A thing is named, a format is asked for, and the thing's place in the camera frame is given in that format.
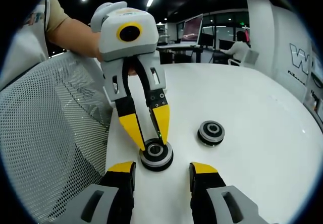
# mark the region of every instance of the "round table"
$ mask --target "round table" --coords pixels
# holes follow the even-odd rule
[[[323,134],[307,109],[285,88],[248,68],[214,64],[164,65],[169,103],[168,141],[174,161],[165,171],[146,170],[139,148],[114,110],[106,168],[135,161],[135,207],[131,223],[193,223],[189,163],[215,167],[259,207],[269,223],[288,223],[316,186],[323,159]],[[145,140],[156,137],[141,83],[129,86]],[[217,121],[223,142],[209,148],[197,138],[200,124]]]

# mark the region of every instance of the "white chair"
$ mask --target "white chair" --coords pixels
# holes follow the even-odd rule
[[[255,65],[258,59],[258,56],[259,56],[259,53],[257,51],[249,49],[241,62],[234,59],[229,59],[228,64],[232,65],[232,63],[234,63],[240,67],[245,67],[247,65],[252,66],[252,65]]]

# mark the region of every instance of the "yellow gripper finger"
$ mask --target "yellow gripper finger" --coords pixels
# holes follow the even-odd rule
[[[141,129],[139,126],[139,121],[137,114],[133,113],[130,115],[119,117],[120,123],[129,136],[134,140],[134,142],[138,145],[138,147],[144,151],[145,144],[143,141]]]
[[[168,104],[156,107],[152,109],[154,117],[156,119],[156,123],[159,128],[161,139],[163,140],[163,144],[167,144],[168,137],[168,127],[170,123],[170,107]]]

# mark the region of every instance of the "woman sitting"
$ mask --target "woman sitting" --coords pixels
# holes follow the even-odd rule
[[[235,61],[241,62],[249,50],[247,44],[247,37],[243,31],[237,32],[237,41],[232,45],[229,50],[220,49],[221,52],[232,55]]]

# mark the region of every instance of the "person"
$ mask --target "person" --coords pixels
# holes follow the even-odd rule
[[[102,62],[98,50],[100,33],[93,33],[87,25],[70,18],[58,0],[41,0],[12,40],[0,77],[0,90],[48,59],[45,37],[66,50]]]
[[[237,32],[237,41],[232,45],[229,50],[220,49],[221,52],[232,55],[234,60],[241,62],[249,50],[249,46],[247,44],[247,37],[243,31]]]

